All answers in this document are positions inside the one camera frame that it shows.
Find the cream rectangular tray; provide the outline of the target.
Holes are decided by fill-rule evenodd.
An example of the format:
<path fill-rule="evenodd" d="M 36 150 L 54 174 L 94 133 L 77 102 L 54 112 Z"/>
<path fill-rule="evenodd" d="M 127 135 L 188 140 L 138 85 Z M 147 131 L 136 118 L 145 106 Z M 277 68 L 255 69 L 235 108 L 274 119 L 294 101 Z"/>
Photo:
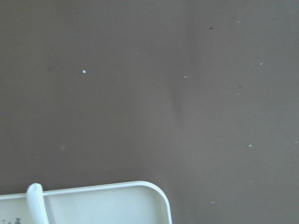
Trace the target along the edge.
<path fill-rule="evenodd" d="M 166 194 L 146 181 L 43 190 L 50 224 L 171 224 Z M 2 224 L 33 224 L 25 193 L 1 195 Z"/>

